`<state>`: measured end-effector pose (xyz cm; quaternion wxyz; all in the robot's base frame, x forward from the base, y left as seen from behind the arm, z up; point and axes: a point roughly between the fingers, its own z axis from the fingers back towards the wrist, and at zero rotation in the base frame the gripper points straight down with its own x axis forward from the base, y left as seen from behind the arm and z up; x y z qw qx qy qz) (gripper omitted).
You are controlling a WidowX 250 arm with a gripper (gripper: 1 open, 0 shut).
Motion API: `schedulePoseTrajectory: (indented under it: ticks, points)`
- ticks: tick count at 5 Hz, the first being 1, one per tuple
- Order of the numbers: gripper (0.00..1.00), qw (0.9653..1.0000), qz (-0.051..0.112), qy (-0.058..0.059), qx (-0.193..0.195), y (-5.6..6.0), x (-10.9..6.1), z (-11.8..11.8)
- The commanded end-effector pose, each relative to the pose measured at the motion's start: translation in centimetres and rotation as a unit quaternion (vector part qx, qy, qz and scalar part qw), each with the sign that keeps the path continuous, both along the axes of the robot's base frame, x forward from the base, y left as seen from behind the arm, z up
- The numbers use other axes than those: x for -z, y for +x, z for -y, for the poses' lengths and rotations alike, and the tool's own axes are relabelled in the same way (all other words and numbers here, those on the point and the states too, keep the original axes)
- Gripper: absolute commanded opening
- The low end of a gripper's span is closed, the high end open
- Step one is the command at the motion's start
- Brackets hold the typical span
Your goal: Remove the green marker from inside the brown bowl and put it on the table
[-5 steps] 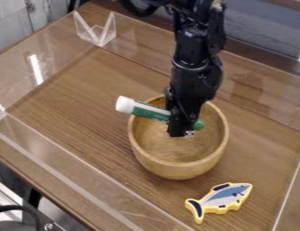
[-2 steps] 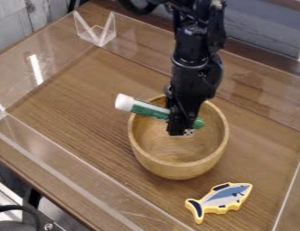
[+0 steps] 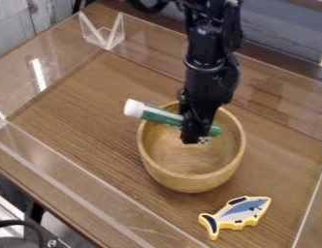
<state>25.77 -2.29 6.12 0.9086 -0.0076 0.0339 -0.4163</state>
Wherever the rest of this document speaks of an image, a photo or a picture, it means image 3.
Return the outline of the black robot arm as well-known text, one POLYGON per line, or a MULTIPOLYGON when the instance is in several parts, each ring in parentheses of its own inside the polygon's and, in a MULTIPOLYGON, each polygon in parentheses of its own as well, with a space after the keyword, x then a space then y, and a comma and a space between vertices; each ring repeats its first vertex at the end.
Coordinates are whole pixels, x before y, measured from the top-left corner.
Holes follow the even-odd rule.
POLYGON ((242 41, 242 0, 127 0, 144 14, 159 13, 168 4, 182 8, 187 49, 183 88, 178 95, 182 115, 180 142, 192 144, 210 135, 214 115, 231 101, 239 81, 234 50, 242 41))

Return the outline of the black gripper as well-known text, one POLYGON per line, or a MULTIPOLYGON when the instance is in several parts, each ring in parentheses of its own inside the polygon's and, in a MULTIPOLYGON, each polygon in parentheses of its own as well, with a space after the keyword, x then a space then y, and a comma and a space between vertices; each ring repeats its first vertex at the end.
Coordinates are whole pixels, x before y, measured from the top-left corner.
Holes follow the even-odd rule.
POLYGON ((176 94, 183 120, 180 141, 192 144, 209 136, 214 113, 231 100, 239 64, 234 56, 226 56, 218 66, 210 68, 198 67, 187 59, 183 65, 183 87, 176 94))

